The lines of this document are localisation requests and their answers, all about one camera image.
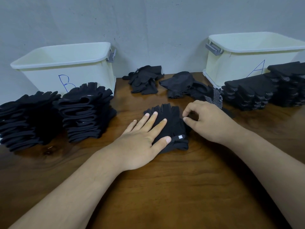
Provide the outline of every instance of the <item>pile of black gloves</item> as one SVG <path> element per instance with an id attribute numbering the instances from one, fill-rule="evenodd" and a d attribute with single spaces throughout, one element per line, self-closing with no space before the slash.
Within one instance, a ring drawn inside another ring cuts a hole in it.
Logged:
<path id="1" fill-rule="evenodd" d="M 158 116 L 153 127 L 160 123 L 164 118 L 167 119 L 167 123 L 152 144 L 165 136 L 170 136 L 172 139 L 159 154 L 169 152 L 173 149 L 188 150 L 189 141 L 186 135 L 190 132 L 191 128 L 188 127 L 180 118 L 179 107 L 171 107 L 170 104 L 162 104 L 161 107 L 158 105 L 152 109 L 144 111 L 144 114 L 149 113 L 149 116 L 151 116 L 155 111 L 158 112 Z"/>
<path id="2" fill-rule="evenodd" d="M 268 66 L 270 73 L 265 76 L 277 87 L 278 91 L 270 100 L 281 107 L 305 104 L 305 62 L 290 62 Z"/>
<path id="3" fill-rule="evenodd" d="M 263 109 L 277 91 L 265 74 L 224 82 L 223 96 L 242 111 Z"/>
<path id="4" fill-rule="evenodd" d="M 188 71 L 174 74 L 169 79 L 159 81 L 159 84 L 167 89 L 167 96 L 170 99 L 188 95 L 195 100 L 207 101 L 223 109 L 221 90 L 196 81 Z"/>
<path id="5" fill-rule="evenodd" d="M 164 76 L 161 74 L 161 69 L 161 66 L 143 66 L 135 72 L 129 73 L 128 76 L 123 76 L 122 79 L 129 80 L 128 84 L 132 86 L 131 93 L 156 94 L 158 90 L 155 80 Z"/>
<path id="6" fill-rule="evenodd" d="M 10 151 L 48 144 L 62 131 L 62 117 L 52 105 L 58 92 L 37 92 L 0 106 L 0 143 Z"/>
<path id="7" fill-rule="evenodd" d="M 53 103 L 63 117 L 69 142 L 101 137 L 109 121 L 116 115 L 110 106 L 112 98 L 110 89 L 105 90 L 105 87 L 97 87 L 97 83 L 91 82 L 71 89 Z"/>

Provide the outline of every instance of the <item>gray wall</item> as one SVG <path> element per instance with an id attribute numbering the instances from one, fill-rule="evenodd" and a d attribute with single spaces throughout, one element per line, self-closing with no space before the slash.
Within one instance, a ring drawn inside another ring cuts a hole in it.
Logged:
<path id="1" fill-rule="evenodd" d="M 305 0 L 0 0 L 0 104 L 35 86 L 10 63 L 48 45 L 111 42 L 122 77 L 143 65 L 202 71 L 211 34 L 272 31 L 305 41 Z M 305 53 L 298 60 L 305 61 Z"/>

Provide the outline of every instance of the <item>white plastic bin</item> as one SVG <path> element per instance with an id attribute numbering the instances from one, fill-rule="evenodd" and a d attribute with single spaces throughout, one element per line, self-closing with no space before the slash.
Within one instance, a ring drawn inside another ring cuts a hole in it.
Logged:
<path id="1" fill-rule="evenodd" d="M 225 81 L 268 72 L 269 65 L 291 62 L 305 42 L 271 32 L 214 34 L 204 75 L 214 87 Z"/>
<path id="2" fill-rule="evenodd" d="M 68 44 L 37 48 L 11 63 L 42 92 L 63 95 L 84 83 L 97 82 L 114 92 L 116 77 L 109 42 Z"/>

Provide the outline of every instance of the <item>wood grain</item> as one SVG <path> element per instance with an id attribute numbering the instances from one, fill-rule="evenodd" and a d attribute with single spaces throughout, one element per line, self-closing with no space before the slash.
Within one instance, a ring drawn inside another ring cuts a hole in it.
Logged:
<path id="1" fill-rule="evenodd" d="M 202 73 L 196 80 L 208 83 Z M 131 94 L 117 79 L 112 106 L 118 111 L 100 139 L 77 144 L 65 132 L 47 146 L 10 153 L 0 146 L 0 228 L 9 227 L 62 183 L 95 151 L 113 142 L 143 111 L 171 103 L 181 111 L 190 97 Z M 305 163 L 305 108 L 241 112 L 225 104 L 235 121 Z M 88 228 L 289 228 L 246 165 L 227 148 L 196 133 L 189 150 L 158 155 L 146 166 L 122 173 L 101 199 Z"/>

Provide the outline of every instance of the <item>gray handle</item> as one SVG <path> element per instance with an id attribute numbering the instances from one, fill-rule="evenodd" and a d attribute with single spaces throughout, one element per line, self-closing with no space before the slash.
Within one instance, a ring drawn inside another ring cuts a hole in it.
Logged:
<path id="1" fill-rule="evenodd" d="M 223 53 L 222 49 L 213 43 L 211 43 L 211 44 L 206 43 L 206 48 L 216 56 L 221 55 Z"/>
<path id="2" fill-rule="evenodd" d="M 107 62 L 114 62 L 114 57 L 116 54 L 116 49 L 114 49 L 114 52 L 112 53 L 111 50 L 109 51 L 108 58 L 106 59 Z"/>

